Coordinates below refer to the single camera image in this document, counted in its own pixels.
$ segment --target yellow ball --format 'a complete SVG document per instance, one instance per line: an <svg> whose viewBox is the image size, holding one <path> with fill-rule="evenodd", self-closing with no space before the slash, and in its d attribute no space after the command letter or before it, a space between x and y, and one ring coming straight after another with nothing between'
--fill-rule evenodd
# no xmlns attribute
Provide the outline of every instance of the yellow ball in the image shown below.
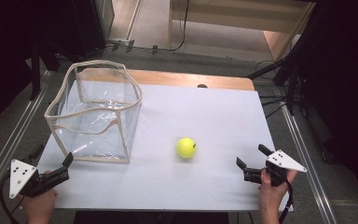
<svg viewBox="0 0 358 224"><path fill-rule="evenodd" d="M178 141L176 144L176 152L182 158L190 158L196 153L197 146L193 139L185 137Z"/></svg>

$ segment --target clear plastic box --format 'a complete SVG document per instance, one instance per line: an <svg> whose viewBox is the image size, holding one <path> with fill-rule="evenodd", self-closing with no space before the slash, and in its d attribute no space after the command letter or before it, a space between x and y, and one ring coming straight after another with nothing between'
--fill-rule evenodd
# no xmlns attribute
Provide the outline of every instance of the clear plastic box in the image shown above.
<svg viewBox="0 0 358 224"><path fill-rule="evenodd" d="M74 63L45 118L66 156L130 162L142 91L123 64Z"/></svg>

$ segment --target white table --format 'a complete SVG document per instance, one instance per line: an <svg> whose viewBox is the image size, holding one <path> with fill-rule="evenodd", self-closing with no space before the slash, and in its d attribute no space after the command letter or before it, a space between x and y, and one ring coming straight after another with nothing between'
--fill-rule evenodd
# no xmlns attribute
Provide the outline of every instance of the white table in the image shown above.
<svg viewBox="0 0 358 224"><path fill-rule="evenodd" d="M131 162L74 161L59 186L56 208L126 211L257 210L257 184L243 181L236 165L262 168L258 144L273 149L256 91L141 85L144 92ZM181 138L198 146L185 160L175 151ZM64 159L51 136L40 172Z"/></svg>

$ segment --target metal frame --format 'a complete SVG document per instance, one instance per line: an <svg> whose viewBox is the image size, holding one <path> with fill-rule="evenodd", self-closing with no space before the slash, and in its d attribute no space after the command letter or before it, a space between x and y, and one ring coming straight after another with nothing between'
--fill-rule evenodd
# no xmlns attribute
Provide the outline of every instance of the metal frame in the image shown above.
<svg viewBox="0 0 358 224"><path fill-rule="evenodd" d="M282 88L277 88L276 91L279 95L284 95ZM308 168L307 179L310 182L310 188L312 189L313 196L318 204L324 223L337 223L333 208L327 198L322 182L316 173L315 167L310 159L310 154L308 153L300 130L298 129L296 118L290 114L289 109L285 105L282 107L282 112L284 114L284 118L286 119L290 133L292 134L301 162Z"/></svg>

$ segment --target cable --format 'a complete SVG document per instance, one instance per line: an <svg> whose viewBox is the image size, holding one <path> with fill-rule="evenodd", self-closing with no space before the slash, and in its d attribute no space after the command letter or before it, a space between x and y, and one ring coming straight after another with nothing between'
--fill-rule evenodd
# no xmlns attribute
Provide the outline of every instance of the cable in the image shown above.
<svg viewBox="0 0 358 224"><path fill-rule="evenodd" d="M20 202L16 205L16 207L13 208L13 210L11 210L10 214L12 216L13 216L13 213L20 207L20 205L21 205L22 201L24 200L24 198L25 198L25 195L22 195L22 198L21 198Z"/></svg>
<svg viewBox="0 0 358 224"><path fill-rule="evenodd" d="M277 172L275 172L269 168L266 168L266 171L279 177L281 180L283 180L287 184L287 188L289 191L289 198L287 199L286 206L284 207L284 209L281 213L281 216L279 217L279 223L282 224L284 219L286 218L286 215L287 215L287 212L289 211L290 206L292 206L292 204L293 204L293 187L292 187L292 184L290 184L290 182L287 180L286 176L281 176L280 174L278 174Z"/></svg>
<svg viewBox="0 0 358 224"><path fill-rule="evenodd" d="M280 102L282 99L278 99L278 100L274 100L274 101L269 101L269 102L265 102L263 104L261 104L261 106L265 106L265 105L271 105L277 102Z"/></svg>
<svg viewBox="0 0 358 224"><path fill-rule="evenodd" d="M272 111L271 113L269 113L268 115L266 115L266 118L268 118L269 116L273 115L275 112L277 112L282 106L284 106L286 104L282 104L280 105L276 110Z"/></svg>
<svg viewBox="0 0 358 224"><path fill-rule="evenodd" d="M271 60L261 61L261 62L259 62L259 63L257 63L257 64L255 65L255 72L257 72L257 66L258 66L258 65L260 65L261 63L266 63L266 62L274 63L274 64L275 64L275 62L274 62L274 61L271 61ZM264 79L272 80L272 78L266 78L266 77L263 77L263 76L260 76L260 77L261 77L261 78L264 78Z"/></svg>
<svg viewBox="0 0 358 224"><path fill-rule="evenodd" d="M15 210L13 209L12 212L9 212L8 208L7 208L7 204L5 202L5 198L4 198L4 185L5 182L10 178L10 170L8 170L4 177L2 178L1 182L0 182L0 203L2 205L2 208L4 209L7 217L10 219L10 223L11 224L19 224L19 222L16 220L16 218L14 218L12 216L12 212Z"/></svg>
<svg viewBox="0 0 358 224"><path fill-rule="evenodd" d="M250 212L248 212L248 216L249 216L249 219L251 219L251 223L252 224L255 224L254 221L253 221L253 217L252 217L252 214Z"/></svg>

